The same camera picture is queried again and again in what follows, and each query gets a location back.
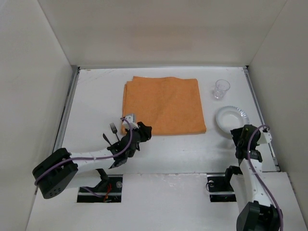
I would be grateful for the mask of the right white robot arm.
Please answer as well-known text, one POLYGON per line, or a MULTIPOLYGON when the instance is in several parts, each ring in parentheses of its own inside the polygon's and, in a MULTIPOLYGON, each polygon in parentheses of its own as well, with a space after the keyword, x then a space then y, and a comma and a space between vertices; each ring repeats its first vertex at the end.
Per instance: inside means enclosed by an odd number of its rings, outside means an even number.
POLYGON ((262 156, 257 146, 270 143, 269 126, 244 125, 231 130, 238 167, 232 167, 230 185, 239 208, 238 231, 282 231, 283 214, 262 176, 262 156))

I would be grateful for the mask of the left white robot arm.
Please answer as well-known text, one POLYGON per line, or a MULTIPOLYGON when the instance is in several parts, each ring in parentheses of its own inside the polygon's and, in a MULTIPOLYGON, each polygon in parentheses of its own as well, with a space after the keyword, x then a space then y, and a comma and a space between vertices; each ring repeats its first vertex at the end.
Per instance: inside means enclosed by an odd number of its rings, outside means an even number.
POLYGON ((93 196, 102 198, 103 191, 110 192, 112 185, 105 172, 107 163, 113 169, 124 165, 140 150, 140 144, 152 137, 152 127, 142 122, 134 123, 123 118, 126 134, 107 148, 89 153, 70 153, 60 148, 38 164, 32 171, 35 185, 44 199, 51 199, 67 188, 82 188, 93 196))

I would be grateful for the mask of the white ceramic bowl plate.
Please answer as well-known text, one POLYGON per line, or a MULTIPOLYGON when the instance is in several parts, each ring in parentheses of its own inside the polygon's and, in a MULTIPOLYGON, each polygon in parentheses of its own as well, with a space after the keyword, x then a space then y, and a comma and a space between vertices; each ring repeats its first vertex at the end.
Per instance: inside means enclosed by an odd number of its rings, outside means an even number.
POLYGON ((230 134, 231 130, 250 124, 250 120, 244 110, 235 106, 224 106, 216 113, 216 123, 223 132, 230 134))

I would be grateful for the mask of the orange cloth napkin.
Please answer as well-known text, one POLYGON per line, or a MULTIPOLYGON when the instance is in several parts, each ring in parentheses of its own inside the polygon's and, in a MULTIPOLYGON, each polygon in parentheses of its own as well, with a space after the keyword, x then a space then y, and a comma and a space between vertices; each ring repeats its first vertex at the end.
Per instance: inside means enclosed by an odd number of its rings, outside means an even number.
POLYGON ((122 115, 152 127, 153 135, 206 132, 198 80, 134 76, 123 91, 122 115))

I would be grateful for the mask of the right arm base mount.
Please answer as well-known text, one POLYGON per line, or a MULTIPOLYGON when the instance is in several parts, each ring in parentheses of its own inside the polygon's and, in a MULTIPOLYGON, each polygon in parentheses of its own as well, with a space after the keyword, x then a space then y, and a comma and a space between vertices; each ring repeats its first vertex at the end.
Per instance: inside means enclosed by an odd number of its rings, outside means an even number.
POLYGON ((210 202, 236 202, 230 180, 233 175, 241 173, 239 167, 229 166, 224 173, 208 174, 205 188, 209 192, 210 202))

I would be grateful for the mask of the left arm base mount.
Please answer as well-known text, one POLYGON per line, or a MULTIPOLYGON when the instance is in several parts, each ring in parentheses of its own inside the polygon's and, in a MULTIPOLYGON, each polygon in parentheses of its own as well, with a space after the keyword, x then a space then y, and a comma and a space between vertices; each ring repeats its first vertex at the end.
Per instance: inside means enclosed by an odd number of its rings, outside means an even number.
POLYGON ((100 180, 93 187, 80 187, 77 203, 121 203, 123 175, 107 175, 103 169, 93 173, 100 176, 100 180))

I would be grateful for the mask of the black fork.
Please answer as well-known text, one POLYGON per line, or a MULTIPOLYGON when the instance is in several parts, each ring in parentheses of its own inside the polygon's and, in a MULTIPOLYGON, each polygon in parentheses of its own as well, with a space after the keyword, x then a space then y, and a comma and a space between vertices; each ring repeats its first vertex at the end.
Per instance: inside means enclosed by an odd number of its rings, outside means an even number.
POLYGON ((119 136, 117 134, 117 128, 116 128, 115 124, 114 123, 110 123, 110 128, 111 128, 112 133, 115 134, 117 140, 120 141, 119 136))

